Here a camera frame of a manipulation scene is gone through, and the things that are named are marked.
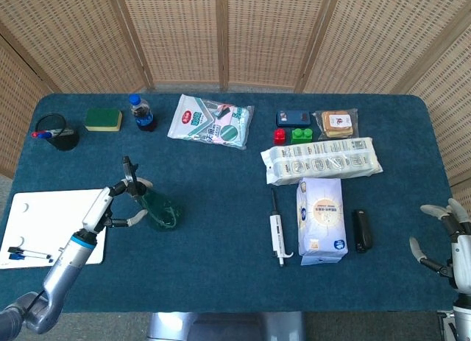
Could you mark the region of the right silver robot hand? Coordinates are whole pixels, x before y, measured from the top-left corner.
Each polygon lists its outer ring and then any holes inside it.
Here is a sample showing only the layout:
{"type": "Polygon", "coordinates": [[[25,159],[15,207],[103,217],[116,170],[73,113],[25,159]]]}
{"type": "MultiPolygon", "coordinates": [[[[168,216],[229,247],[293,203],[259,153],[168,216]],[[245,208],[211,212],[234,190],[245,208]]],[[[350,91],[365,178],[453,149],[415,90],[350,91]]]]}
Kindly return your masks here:
{"type": "Polygon", "coordinates": [[[467,210],[453,198],[446,207],[427,204],[421,205],[420,210],[437,218],[445,227],[450,237],[451,262],[443,265],[429,259],[413,236],[409,238],[412,255],[420,264],[451,279],[458,293],[470,295],[470,216],[467,210]]]}

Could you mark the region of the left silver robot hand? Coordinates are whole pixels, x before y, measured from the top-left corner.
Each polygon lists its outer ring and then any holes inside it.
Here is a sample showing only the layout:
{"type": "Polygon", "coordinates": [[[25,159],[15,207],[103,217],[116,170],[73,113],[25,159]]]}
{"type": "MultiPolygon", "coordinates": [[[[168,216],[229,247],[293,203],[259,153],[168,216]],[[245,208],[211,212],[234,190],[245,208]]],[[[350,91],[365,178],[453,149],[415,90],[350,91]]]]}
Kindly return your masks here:
{"type": "Polygon", "coordinates": [[[147,214],[148,210],[143,208],[135,216],[128,219],[113,219],[111,212],[111,204],[114,197],[123,193],[132,194],[135,189],[137,197],[143,196],[148,189],[153,187],[153,183],[147,179],[138,177],[136,181],[129,181],[122,179],[116,185],[105,187],[102,189],[89,208],[87,214],[82,220],[83,228],[89,232],[98,234],[105,227],[109,228],[123,228],[132,227],[138,224],[147,214]]]}

